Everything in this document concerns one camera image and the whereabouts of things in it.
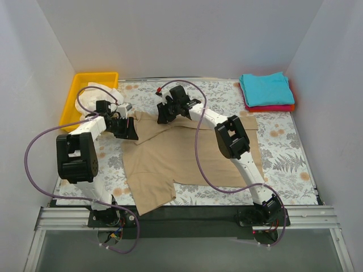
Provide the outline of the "floral patterned table mat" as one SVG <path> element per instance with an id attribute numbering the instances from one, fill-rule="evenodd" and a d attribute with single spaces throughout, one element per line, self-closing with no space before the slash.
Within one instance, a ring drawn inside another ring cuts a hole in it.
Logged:
<path id="1" fill-rule="evenodd" d="M 167 80 L 122 81 L 119 92 L 133 109 L 157 113 L 157 88 L 171 87 Z M 208 107 L 225 116 L 250 116 L 246 111 L 237 80 L 193 80 L 184 85 L 190 97 L 206 100 Z M 265 182 L 276 190 L 286 205 L 315 205 L 317 193 L 309 164 L 289 113 L 255 113 L 258 144 Z M 123 171 L 120 141 L 111 134 L 98 139 L 96 152 L 99 176 L 119 205 L 134 203 Z M 229 188 L 216 191 L 212 186 L 175 185 L 174 205 L 249 205 L 248 191 L 233 194 Z"/>

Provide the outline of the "folded magenta t shirt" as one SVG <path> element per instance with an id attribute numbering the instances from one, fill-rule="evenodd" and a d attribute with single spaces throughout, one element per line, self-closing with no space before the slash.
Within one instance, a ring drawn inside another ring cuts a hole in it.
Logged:
<path id="1" fill-rule="evenodd" d="M 255 106 L 255 107 L 249 107 L 247 105 L 247 100 L 245 98 L 244 95 L 244 90 L 242 88 L 241 85 L 240 89 L 241 89 L 241 93 L 243 96 L 243 102 L 244 102 L 244 106 L 245 108 L 249 111 L 249 112 L 293 112 L 295 110 L 295 105 L 267 105 L 267 106 Z"/>

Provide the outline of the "folded turquoise t shirt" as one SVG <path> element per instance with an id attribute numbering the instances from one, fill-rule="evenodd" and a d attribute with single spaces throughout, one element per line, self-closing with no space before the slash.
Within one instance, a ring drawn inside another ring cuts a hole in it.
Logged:
<path id="1" fill-rule="evenodd" d="M 291 97 L 286 86 L 283 72 L 257 76 L 243 74 L 239 78 L 240 85 L 249 107 L 260 105 L 287 104 Z"/>

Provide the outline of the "yellow plastic bin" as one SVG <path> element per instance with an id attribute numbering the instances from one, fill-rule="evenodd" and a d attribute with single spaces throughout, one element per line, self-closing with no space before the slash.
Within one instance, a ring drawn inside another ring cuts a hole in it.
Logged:
<path id="1" fill-rule="evenodd" d="M 59 121 L 59 125 L 62 126 L 81 121 L 84 119 L 84 116 L 88 114 L 88 112 L 79 106 L 77 101 L 77 93 L 84 87 L 87 87 L 87 89 L 83 90 L 79 94 L 79 101 L 85 108 L 93 111 L 95 109 L 96 99 L 106 99 L 114 103 L 115 100 L 103 91 L 99 91 L 97 88 L 88 88 L 88 86 L 99 86 L 109 92 L 112 92 L 112 89 L 117 89 L 119 86 L 118 79 L 119 74 L 115 71 L 75 74 Z"/>

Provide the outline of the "white crumpled t shirt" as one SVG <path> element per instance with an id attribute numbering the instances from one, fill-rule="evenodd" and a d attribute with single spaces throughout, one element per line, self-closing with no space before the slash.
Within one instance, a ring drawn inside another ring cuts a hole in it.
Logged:
<path id="1" fill-rule="evenodd" d="M 122 104 L 124 102 L 124 97 L 116 88 L 110 88 L 103 84 L 95 83 L 95 82 L 89 82 L 88 86 L 96 86 L 100 87 L 104 90 L 106 90 L 108 93 L 110 93 L 115 99 L 117 104 Z M 96 109 L 96 101 L 98 100 L 106 100 L 112 103 L 111 110 L 115 111 L 115 99 L 112 98 L 109 94 L 105 93 L 102 90 L 99 90 L 97 88 L 87 88 L 79 95 L 79 101 L 83 105 L 84 108 L 95 111 Z"/>

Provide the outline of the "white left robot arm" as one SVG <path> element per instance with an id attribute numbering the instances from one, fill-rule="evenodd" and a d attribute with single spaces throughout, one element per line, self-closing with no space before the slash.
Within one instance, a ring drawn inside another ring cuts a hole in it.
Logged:
<path id="1" fill-rule="evenodd" d="M 109 207 L 116 201 L 97 178 L 99 164 L 95 141 L 105 131 L 118 139 L 137 141 L 134 118 L 128 116 L 131 108 L 130 103 L 123 103 L 112 110 L 111 102 L 98 100 L 96 109 L 89 111 L 83 124 L 56 139 L 59 176 L 81 190 L 92 202 L 91 211 L 95 219 L 110 227 L 120 222 L 121 214 L 114 207 Z"/>

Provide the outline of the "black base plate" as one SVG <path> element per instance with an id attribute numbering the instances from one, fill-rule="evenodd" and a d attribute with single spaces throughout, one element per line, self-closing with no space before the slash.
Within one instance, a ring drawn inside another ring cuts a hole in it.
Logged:
<path id="1" fill-rule="evenodd" d="M 269 229 L 273 233 L 277 228 L 272 224 L 243 224 L 241 216 L 250 212 L 253 206 L 162 206 L 145 215 L 138 215 L 135 206 L 127 206 L 139 221 L 140 233 L 132 215 L 120 211 L 120 220 L 115 226 L 107 226 L 95 219 L 93 212 L 88 217 L 89 228 L 99 230 L 117 229 L 123 224 L 123 239 L 151 238 L 202 238 L 236 237 L 252 240 L 253 228 Z"/>

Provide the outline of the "aluminium frame rail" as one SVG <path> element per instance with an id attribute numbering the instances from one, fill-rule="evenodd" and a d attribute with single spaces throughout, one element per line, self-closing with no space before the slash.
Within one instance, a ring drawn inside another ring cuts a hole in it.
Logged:
<path id="1" fill-rule="evenodd" d="M 107 225 L 86 206 L 51 206 L 40 210 L 25 271 L 35 271 L 47 231 L 101 231 L 123 226 L 125 239 L 134 239 L 136 221 L 142 238 L 228 237 L 251 239 L 268 229 L 279 239 L 288 230 L 329 230 L 343 271 L 353 271 L 334 208 L 331 206 L 287 206 L 270 219 L 257 216 L 253 206 L 162 206 L 146 215 L 135 215 L 135 206 L 121 212 L 121 218 Z"/>

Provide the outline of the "beige t shirt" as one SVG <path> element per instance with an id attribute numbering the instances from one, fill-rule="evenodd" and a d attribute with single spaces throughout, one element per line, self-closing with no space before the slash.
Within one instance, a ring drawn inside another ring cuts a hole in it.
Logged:
<path id="1" fill-rule="evenodd" d="M 176 183 L 207 185 L 203 173 L 214 186 L 246 186 L 207 126 L 197 130 L 196 121 L 180 116 L 170 124 L 158 124 L 155 115 L 140 111 L 133 117 L 138 140 L 122 143 L 123 165 L 140 215 L 174 200 Z"/>

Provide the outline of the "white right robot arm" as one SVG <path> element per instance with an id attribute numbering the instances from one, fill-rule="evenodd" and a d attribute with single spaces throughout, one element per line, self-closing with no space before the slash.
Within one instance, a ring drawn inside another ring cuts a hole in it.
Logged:
<path id="1" fill-rule="evenodd" d="M 159 124 L 167 124 L 177 116 L 206 125 L 215 132 L 220 153 L 236 167 L 252 196 L 253 208 L 241 216 L 243 224 L 286 227 L 288 213 L 277 192 L 267 185 L 259 172 L 250 150 L 250 140 L 236 115 L 227 117 L 207 108 L 206 101 L 191 99 L 182 86 L 169 91 L 159 87 L 162 98 L 157 105 Z"/>

